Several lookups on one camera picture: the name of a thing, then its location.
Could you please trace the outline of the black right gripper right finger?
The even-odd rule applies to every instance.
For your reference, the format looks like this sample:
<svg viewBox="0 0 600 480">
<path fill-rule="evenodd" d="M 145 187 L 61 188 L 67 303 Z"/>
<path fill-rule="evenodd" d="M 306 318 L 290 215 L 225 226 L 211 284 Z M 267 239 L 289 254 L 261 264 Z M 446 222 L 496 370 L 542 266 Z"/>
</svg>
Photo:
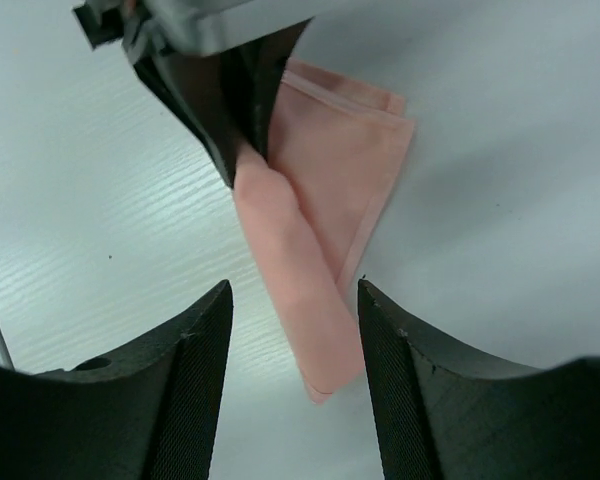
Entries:
<svg viewBox="0 0 600 480">
<path fill-rule="evenodd" d="M 358 316 L 386 478 L 600 479 L 600 357 L 507 361 L 364 279 Z"/>
</svg>

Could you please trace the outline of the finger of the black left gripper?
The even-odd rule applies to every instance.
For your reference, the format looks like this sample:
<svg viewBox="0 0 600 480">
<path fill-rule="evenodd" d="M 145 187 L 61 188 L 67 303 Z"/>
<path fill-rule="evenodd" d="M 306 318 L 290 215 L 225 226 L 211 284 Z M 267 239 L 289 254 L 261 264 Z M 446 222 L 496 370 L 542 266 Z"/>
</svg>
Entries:
<svg viewBox="0 0 600 480">
<path fill-rule="evenodd" d="M 287 61 L 309 22 L 225 52 L 177 51 L 153 20 L 129 27 L 129 62 L 141 82 L 202 143 L 222 180 L 234 186 L 239 150 L 268 156 L 269 127 Z"/>
</svg>

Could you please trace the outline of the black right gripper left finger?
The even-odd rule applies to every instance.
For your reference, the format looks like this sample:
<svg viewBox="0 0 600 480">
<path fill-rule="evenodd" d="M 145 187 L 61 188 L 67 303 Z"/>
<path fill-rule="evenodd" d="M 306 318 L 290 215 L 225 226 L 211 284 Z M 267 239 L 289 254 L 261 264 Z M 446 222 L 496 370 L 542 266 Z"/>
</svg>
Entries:
<svg viewBox="0 0 600 480">
<path fill-rule="evenodd" d="M 0 479 L 205 479 L 232 330 L 221 281 L 71 370 L 0 367 Z"/>
</svg>

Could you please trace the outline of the pink cloth napkin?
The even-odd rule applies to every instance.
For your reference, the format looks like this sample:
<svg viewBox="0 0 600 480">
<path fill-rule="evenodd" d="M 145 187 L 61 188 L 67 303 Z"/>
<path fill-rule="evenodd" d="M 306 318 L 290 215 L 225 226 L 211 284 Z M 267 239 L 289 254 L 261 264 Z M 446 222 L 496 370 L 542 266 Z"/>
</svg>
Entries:
<svg viewBox="0 0 600 480">
<path fill-rule="evenodd" d="M 233 199 L 255 263 L 315 403 L 364 368 L 346 304 L 407 155 L 403 97 L 290 60 L 269 154 L 244 149 Z"/>
</svg>

